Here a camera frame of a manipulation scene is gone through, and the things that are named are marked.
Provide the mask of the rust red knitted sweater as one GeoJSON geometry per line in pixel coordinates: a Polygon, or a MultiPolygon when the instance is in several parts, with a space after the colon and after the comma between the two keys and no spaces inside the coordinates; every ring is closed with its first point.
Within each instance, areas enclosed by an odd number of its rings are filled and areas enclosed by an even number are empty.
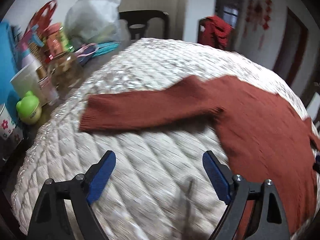
{"type": "Polygon", "coordinates": [[[198,116],[212,123],[234,173],[275,182],[291,234],[314,215],[319,137],[312,120],[302,119],[278,94],[237,77],[189,76],[164,90],[90,95],[80,129],[138,130],[198,116]]]}

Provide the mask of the floral paper cup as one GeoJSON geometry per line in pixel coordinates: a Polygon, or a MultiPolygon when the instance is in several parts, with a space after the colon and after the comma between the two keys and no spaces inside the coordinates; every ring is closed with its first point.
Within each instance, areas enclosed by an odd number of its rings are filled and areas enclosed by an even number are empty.
{"type": "Polygon", "coordinates": [[[3,140],[7,140],[12,134],[13,130],[16,128],[16,124],[9,114],[5,104],[1,104],[0,110],[0,136],[3,140]]]}

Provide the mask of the white quilted bedspread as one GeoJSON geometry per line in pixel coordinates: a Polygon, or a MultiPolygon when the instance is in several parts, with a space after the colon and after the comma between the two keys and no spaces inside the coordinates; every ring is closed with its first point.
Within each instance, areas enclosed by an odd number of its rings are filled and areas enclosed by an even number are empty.
{"type": "Polygon", "coordinates": [[[204,121],[120,134],[79,131],[90,94],[158,90],[189,75],[201,80],[234,75],[287,100],[301,118],[300,98],[277,74],[237,53],[176,40],[143,38],[94,72],[50,114],[27,150],[11,195],[23,233],[47,178],[72,179],[104,153],[116,154],[116,168],[93,211],[110,239],[181,239],[184,224],[194,238],[210,236],[221,218],[221,202],[202,166],[211,150],[228,159],[204,121]]]}

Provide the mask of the green frog bottle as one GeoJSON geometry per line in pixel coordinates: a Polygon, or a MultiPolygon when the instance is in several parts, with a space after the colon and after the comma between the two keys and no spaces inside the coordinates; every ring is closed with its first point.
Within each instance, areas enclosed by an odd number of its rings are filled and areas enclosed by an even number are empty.
{"type": "Polygon", "coordinates": [[[24,97],[16,103],[16,109],[20,120],[27,125],[37,123],[42,113],[39,98],[31,90],[27,91],[24,97]]]}

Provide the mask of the glass jar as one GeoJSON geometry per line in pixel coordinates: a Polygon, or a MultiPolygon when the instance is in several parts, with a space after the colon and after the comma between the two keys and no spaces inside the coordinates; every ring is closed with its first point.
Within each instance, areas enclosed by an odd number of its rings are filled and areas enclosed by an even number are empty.
{"type": "Polygon", "coordinates": [[[82,67],[73,53],[65,51],[50,61],[48,74],[57,91],[66,93],[81,80],[82,67]]]}

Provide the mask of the blue bag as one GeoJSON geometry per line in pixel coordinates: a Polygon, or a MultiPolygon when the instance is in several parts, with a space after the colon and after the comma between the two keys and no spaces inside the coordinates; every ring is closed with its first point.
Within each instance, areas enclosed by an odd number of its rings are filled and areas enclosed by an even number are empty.
{"type": "Polygon", "coordinates": [[[1,103],[4,103],[10,116],[18,121],[16,103],[20,97],[15,92],[10,80],[16,74],[16,48],[11,26],[8,22],[1,22],[0,40],[0,78],[1,78],[1,103]]]}

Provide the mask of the pink bottle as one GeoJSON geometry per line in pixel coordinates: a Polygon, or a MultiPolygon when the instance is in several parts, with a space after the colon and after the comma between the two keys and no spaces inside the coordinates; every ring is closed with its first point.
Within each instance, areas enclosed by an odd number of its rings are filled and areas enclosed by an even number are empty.
{"type": "Polygon", "coordinates": [[[43,33],[44,37],[46,38],[47,47],[52,57],[56,57],[57,55],[65,51],[65,48],[62,42],[61,28],[62,28],[61,23],[54,23],[48,26],[43,33]]]}

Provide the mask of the teal comb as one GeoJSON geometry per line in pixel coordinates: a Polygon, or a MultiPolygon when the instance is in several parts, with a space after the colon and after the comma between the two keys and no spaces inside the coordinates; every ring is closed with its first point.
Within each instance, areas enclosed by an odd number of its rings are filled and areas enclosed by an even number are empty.
{"type": "Polygon", "coordinates": [[[116,50],[119,47],[119,42],[105,42],[97,44],[97,50],[92,57],[99,57],[116,50]]]}

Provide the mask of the red garment on chair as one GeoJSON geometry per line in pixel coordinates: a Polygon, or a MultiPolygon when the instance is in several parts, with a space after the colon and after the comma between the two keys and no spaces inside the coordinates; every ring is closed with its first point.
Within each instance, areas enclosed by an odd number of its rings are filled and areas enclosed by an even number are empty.
{"type": "Polygon", "coordinates": [[[199,20],[197,42],[201,45],[225,50],[233,27],[216,15],[199,20]]]}

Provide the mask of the red gift bag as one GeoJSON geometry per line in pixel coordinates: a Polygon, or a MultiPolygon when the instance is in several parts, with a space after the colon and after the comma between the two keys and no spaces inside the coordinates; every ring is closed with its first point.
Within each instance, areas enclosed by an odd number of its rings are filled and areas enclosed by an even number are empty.
{"type": "Polygon", "coordinates": [[[33,26],[38,25],[36,33],[41,36],[43,31],[50,25],[56,8],[57,0],[47,2],[39,11],[35,12],[24,33],[26,34],[33,26]]]}

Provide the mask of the white plastic bag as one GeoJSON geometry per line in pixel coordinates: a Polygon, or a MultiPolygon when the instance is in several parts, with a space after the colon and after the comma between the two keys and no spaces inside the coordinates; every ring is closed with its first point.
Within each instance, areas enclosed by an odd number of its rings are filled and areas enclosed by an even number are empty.
{"type": "Polygon", "coordinates": [[[77,0],[64,22],[66,36],[84,43],[119,42],[121,0],[77,0]]]}

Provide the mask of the black chair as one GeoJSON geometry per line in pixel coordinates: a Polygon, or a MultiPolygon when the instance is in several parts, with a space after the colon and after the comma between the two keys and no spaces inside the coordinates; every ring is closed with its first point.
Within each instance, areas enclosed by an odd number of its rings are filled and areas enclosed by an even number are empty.
{"type": "Polygon", "coordinates": [[[125,20],[131,40],[138,40],[145,37],[149,27],[149,21],[153,18],[159,18],[163,21],[163,38],[169,38],[170,18],[167,12],[160,10],[131,10],[119,12],[119,19],[125,20]]]}

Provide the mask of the red wall decoration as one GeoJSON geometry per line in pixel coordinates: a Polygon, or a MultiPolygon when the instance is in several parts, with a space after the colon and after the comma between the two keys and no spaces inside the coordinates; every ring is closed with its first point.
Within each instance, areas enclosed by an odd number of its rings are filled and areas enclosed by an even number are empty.
{"type": "Polygon", "coordinates": [[[272,0],[265,0],[264,3],[262,3],[261,0],[257,0],[256,2],[254,2],[254,0],[248,0],[245,27],[242,36],[247,36],[250,24],[253,24],[253,31],[257,31],[257,28],[260,25],[263,29],[263,34],[259,40],[258,50],[262,48],[265,32],[270,28],[269,23],[271,21],[272,4],[272,0]]]}

